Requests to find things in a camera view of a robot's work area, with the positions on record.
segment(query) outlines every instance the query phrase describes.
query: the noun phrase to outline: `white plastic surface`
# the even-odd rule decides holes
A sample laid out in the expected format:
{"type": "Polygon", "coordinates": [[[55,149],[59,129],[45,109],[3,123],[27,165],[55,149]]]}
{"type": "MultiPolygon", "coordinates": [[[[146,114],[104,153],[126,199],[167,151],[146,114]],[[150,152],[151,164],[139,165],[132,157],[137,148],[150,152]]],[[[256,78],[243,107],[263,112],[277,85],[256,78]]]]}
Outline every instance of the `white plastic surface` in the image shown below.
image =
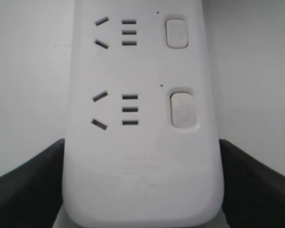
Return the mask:
{"type": "Polygon", "coordinates": [[[187,24],[182,19],[166,22],[167,45],[171,48],[185,48],[188,45],[187,24]]]}
{"type": "Polygon", "coordinates": [[[223,178],[205,41],[200,0],[76,2],[63,181],[76,223],[190,227],[219,211],[223,178]],[[184,49],[166,44],[165,23],[175,18],[188,25],[184,49]],[[170,97],[178,92],[194,94],[193,127],[171,123],[170,97]]]}
{"type": "Polygon", "coordinates": [[[171,121],[177,128],[190,128],[195,124],[194,100],[189,93],[174,93],[170,98],[171,121]]]}

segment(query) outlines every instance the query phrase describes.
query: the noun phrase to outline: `socket hole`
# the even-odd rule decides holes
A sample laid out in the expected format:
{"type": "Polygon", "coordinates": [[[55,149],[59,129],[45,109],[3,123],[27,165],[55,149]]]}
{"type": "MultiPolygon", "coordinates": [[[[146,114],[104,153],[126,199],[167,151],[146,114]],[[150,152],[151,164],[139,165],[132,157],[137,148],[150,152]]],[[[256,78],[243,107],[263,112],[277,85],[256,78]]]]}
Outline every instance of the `socket hole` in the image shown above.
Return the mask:
{"type": "Polygon", "coordinates": [[[101,129],[103,129],[103,130],[106,130],[107,127],[108,127],[107,125],[103,124],[102,122],[99,122],[99,121],[96,120],[96,119],[93,119],[93,120],[92,120],[92,124],[94,124],[95,126],[101,128],[101,129]]]}
{"type": "Polygon", "coordinates": [[[104,43],[104,42],[102,42],[102,41],[100,41],[100,40],[98,40],[98,39],[96,39],[96,40],[94,41],[94,43],[97,44],[97,45],[99,45],[99,46],[101,46],[102,48],[105,48],[105,49],[108,49],[108,48],[109,48],[109,45],[107,45],[106,43],[104,43]]]}
{"type": "Polygon", "coordinates": [[[138,107],[123,107],[123,113],[136,113],[138,112],[138,107]]]}
{"type": "Polygon", "coordinates": [[[123,100],[137,100],[138,95],[137,94],[124,94],[123,100]]]}
{"type": "Polygon", "coordinates": [[[136,30],[122,30],[123,35],[136,35],[136,30]]]}
{"type": "Polygon", "coordinates": [[[101,25],[101,24],[106,23],[108,20],[109,20],[108,17],[104,17],[104,18],[101,18],[101,19],[99,19],[98,21],[96,21],[95,24],[96,24],[96,26],[99,26],[99,25],[101,25]]]}
{"type": "Polygon", "coordinates": [[[138,125],[138,120],[123,120],[123,125],[138,125]]]}
{"type": "Polygon", "coordinates": [[[96,102],[96,101],[99,101],[100,99],[102,99],[102,98],[104,98],[106,96],[108,96],[108,93],[106,91],[104,91],[104,92],[94,96],[92,99],[93,99],[94,102],[96,102]]]}
{"type": "Polygon", "coordinates": [[[122,41],[123,46],[136,46],[137,45],[137,41],[122,41]]]}
{"type": "Polygon", "coordinates": [[[136,20],[124,19],[124,20],[122,20],[122,24],[123,25],[135,25],[136,24],[136,20]]]}

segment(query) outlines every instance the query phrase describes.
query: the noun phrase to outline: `power strip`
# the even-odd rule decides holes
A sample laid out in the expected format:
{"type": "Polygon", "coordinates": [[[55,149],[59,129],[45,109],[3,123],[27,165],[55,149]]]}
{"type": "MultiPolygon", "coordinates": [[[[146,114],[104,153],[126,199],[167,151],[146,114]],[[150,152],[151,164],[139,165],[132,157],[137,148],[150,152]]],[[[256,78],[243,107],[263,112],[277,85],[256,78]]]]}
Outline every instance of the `power strip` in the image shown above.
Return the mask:
{"type": "Polygon", "coordinates": [[[176,228],[219,211],[223,175],[201,0],[77,0],[66,210],[87,228],[176,228]]]}

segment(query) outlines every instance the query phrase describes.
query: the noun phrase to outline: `power switch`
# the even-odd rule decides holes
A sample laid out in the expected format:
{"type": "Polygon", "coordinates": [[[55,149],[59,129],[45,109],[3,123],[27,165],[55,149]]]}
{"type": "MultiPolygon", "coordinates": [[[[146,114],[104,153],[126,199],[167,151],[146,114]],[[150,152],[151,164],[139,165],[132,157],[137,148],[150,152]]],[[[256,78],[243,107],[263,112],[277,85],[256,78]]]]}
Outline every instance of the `power switch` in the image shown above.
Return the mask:
{"type": "Polygon", "coordinates": [[[193,96],[189,93],[174,93],[170,97],[171,122],[177,128],[190,128],[195,125],[193,96]]]}
{"type": "Polygon", "coordinates": [[[185,48],[188,46],[187,24],[181,19],[166,21],[167,45],[170,48],[185,48]]]}

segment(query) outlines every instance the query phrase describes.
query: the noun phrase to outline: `white background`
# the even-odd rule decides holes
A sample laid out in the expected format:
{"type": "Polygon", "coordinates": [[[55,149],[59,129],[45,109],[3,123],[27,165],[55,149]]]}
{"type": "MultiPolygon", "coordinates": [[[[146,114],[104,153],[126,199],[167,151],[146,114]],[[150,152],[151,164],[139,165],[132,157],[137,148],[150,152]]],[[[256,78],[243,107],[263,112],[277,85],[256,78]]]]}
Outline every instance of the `white background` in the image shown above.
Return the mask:
{"type": "MultiPolygon", "coordinates": [[[[0,0],[0,176],[64,137],[73,0],[0,0]]],[[[204,0],[220,138],[285,175],[285,0],[204,0]]],[[[74,227],[62,212],[57,227],[74,227]]]]}

